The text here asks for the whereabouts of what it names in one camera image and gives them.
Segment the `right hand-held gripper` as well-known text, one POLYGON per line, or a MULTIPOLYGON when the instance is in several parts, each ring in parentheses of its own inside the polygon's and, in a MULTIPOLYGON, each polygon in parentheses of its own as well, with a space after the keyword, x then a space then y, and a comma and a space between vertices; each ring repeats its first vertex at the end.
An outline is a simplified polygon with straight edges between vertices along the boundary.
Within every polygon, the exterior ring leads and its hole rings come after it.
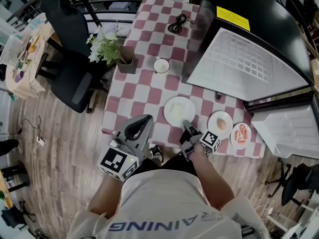
POLYGON ((184 133, 182 134, 179 143, 182 154, 185 159, 189 161, 189 155, 194 151, 194 146, 200 143, 204 149, 205 154, 214 154, 220 146, 220 139, 218 136, 210 131, 204 133, 198 131, 195 126, 188 120, 183 121, 184 133))

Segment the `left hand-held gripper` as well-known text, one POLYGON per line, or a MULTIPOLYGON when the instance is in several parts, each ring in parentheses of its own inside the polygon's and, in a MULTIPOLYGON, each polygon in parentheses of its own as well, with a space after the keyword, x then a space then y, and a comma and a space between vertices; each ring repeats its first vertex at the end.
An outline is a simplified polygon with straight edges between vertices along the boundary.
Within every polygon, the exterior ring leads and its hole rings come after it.
POLYGON ((151 115, 139 115, 124 121, 116 133, 117 138, 111 138, 100 155, 99 168, 120 181, 126 181, 145 159, 144 148, 153 126, 151 115))

